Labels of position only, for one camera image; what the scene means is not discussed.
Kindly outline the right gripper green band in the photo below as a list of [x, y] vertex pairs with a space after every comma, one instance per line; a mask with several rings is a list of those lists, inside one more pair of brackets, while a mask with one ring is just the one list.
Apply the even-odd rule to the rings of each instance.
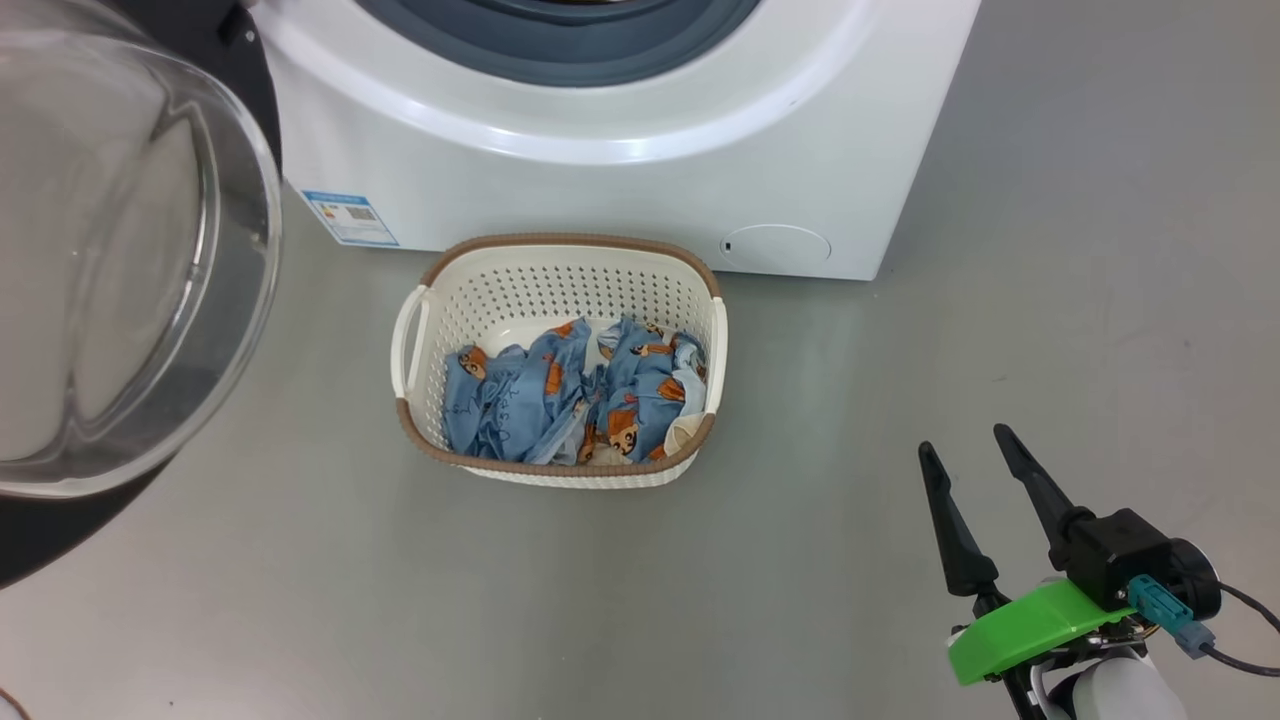
[[[1011, 427], [996, 424], [993, 436], [1027, 491], [1050, 562], [1066, 571], [1071, 528], [1096, 514], [1069, 500]], [[919, 445], [918, 460], [947, 591], [974, 601], [973, 621], [948, 638], [957, 682], [1002, 684], [1018, 720], [1161, 720], [1161, 674], [1146, 656], [1148, 632], [1161, 628], [1161, 584], [1130, 580], [1128, 606], [1116, 611], [1102, 610], [1070, 580], [1046, 580], [1009, 598], [996, 587], [998, 570], [954, 502], [931, 442]]]

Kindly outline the blue garment with orange print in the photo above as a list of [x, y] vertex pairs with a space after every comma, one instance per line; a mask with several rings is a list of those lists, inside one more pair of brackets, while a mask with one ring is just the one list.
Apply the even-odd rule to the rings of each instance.
[[467, 345], [445, 357], [443, 437], [453, 454], [529, 465], [581, 461], [594, 380], [593, 329], [579, 318], [495, 355]]

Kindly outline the black-rimmed glass washer door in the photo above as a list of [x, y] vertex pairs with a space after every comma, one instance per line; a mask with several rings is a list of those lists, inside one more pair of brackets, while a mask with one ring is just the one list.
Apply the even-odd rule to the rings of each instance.
[[0, 591], [225, 402], [282, 260], [253, 0], [0, 0]]

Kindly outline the white washing machine body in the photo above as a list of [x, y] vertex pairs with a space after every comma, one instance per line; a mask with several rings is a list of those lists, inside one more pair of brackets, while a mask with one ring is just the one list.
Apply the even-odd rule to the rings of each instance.
[[552, 88], [410, 42], [355, 0], [253, 0], [297, 191], [365, 196], [399, 243], [525, 232], [676, 243], [796, 225], [813, 278], [872, 281], [983, 0], [762, 0], [662, 76]]

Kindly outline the round white filter cover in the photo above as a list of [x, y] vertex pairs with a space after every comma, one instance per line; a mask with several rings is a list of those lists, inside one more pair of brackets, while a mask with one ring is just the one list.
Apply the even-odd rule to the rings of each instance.
[[737, 272], [796, 277], [819, 275], [832, 252], [820, 234], [786, 224], [736, 229], [722, 238], [719, 251]]

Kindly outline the cream perforated basket brown rim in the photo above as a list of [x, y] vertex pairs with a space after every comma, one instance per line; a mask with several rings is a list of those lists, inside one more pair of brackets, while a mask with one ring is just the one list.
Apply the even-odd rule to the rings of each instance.
[[[529, 465], [453, 454], [443, 437], [445, 357], [467, 345], [495, 355], [584, 318], [591, 327], [588, 373], [604, 357], [598, 334], [628, 316], [682, 331], [707, 355], [701, 413], [682, 416], [655, 462]], [[695, 255], [643, 240], [595, 234], [498, 234], [445, 251], [404, 299], [390, 347], [396, 413], [426, 456], [513, 483], [563, 489], [641, 489], [671, 483], [691, 465], [716, 423], [730, 324], [717, 279]]]

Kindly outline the blue energy label sticker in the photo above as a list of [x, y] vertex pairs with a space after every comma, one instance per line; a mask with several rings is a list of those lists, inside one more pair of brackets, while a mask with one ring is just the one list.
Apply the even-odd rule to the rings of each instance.
[[401, 246], [365, 196], [310, 190], [298, 193], [338, 243], [372, 249]]

